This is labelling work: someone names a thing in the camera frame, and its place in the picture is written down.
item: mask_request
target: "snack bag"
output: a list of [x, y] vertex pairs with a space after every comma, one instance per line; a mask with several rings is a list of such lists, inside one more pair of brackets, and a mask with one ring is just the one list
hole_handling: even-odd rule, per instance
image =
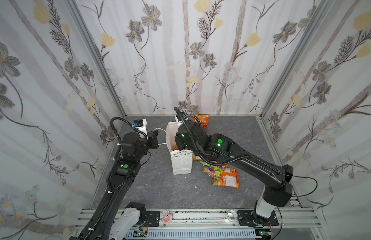
[[202, 124], [202, 127], [208, 127], [208, 118], [209, 115], [203, 115], [203, 114], [194, 114], [197, 118], [199, 118], [200, 123]]
[[209, 168], [209, 167], [203, 167], [203, 172], [207, 173], [213, 178], [216, 178], [217, 180], [220, 180], [221, 174], [224, 172], [223, 169], [219, 167]]
[[212, 178], [212, 184], [217, 186], [239, 188], [239, 179], [237, 177], [237, 170], [235, 168], [226, 168], [221, 174], [220, 180]]

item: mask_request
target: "orange snack bag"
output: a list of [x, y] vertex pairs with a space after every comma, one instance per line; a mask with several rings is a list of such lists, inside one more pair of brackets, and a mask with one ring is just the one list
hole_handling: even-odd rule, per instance
[[208, 127], [208, 118], [209, 115], [203, 115], [203, 114], [194, 114], [197, 118], [199, 118], [200, 123], [202, 124], [202, 127]]
[[237, 170], [235, 168], [226, 168], [221, 174], [220, 180], [212, 178], [212, 184], [224, 187], [239, 188], [239, 179], [237, 177]]

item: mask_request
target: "black mounting plate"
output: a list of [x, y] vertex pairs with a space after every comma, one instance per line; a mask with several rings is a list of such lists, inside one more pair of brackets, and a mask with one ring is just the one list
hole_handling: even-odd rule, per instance
[[257, 217], [256, 219], [254, 219], [251, 214], [252, 212], [253, 210], [237, 211], [237, 217], [239, 218], [240, 226], [254, 227], [255, 224], [252, 221], [255, 221], [256, 223], [259, 223], [259, 224], [264, 224], [264, 226], [269, 226], [269, 222], [271, 222], [273, 226], [279, 226], [279, 221], [276, 218], [275, 211], [272, 211], [271, 216], [268, 219], [264, 219], [260, 217]]
[[146, 211], [149, 227], [158, 227], [160, 221], [160, 211]]

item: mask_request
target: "white paper bag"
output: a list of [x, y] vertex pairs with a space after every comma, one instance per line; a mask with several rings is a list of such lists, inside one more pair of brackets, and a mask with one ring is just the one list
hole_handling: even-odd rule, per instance
[[176, 147], [175, 134], [178, 131], [179, 125], [181, 125], [181, 122], [168, 122], [166, 127], [166, 144], [171, 155], [174, 175], [191, 173], [192, 170], [193, 154], [191, 150], [172, 151]]

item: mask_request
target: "yellow flower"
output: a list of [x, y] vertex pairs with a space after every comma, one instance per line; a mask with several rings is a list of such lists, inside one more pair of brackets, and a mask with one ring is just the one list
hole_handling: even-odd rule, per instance
[[199, 79], [196, 78], [195, 76], [189, 76], [187, 78], [188, 82], [194, 82], [194, 83], [198, 83], [199, 82]]
[[359, 51], [356, 53], [357, 58], [363, 58], [368, 56], [371, 53], [371, 47], [369, 43], [365, 43], [364, 46], [362, 46]]
[[205, 13], [208, 11], [209, 7], [210, 7], [210, 4], [211, 4], [211, 0], [198, 0], [194, 7], [196, 9], [196, 11], [198, 12], [201, 12], [201, 13]]
[[34, 19], [41, 24], [46, 24], [50, 21], [50, 14], [39, 0], [35, 0]]
[[19, 221], [19, 219], [22, 217], [22, 214], [21, 213], [18, 213], [18, 214], [16, 214], [15, 216], [14, 216], [14, 219], [16, 220], [16, 221]]
[[354, 20], [354, 28], [359, 31], [364, 31], [371, 25], [371, 11], [365, 12], [357, 17]]
[[248, 38], [247, 42], [245, 43], [247, 46], [255, 46], [260, 42], [260, 37], [257, 33], [253, 33]]
[[114, 45], [115, 39], [109, 36], [107, 33], [102, 33], [102, 44], [106, 47]]
[[214, 27], [215, 28], [219, 28], [223, 25], [223, 20], [220, 19], [220, 18], [215, 18], [215, 24], [214, 24]]
[[95, 98], [88, 98], [87, 108], [90, 108], [93, 104], [95, 104]]
[[298, 94], [295, 94], [295, 95], [293, 96], [293, 101], [295, 102], [296, 107], [300, 107], [300, 106], [301, 106], [301, 104], [300, 104], [300, 97], [299, 97]]
[[62, 23], [62, 28], [63, 28], [63, 31], [67, 34], [67, 35], [70, 35], [71, 33], [71, 29], [69, 27], [69, 25], [67, 23]]

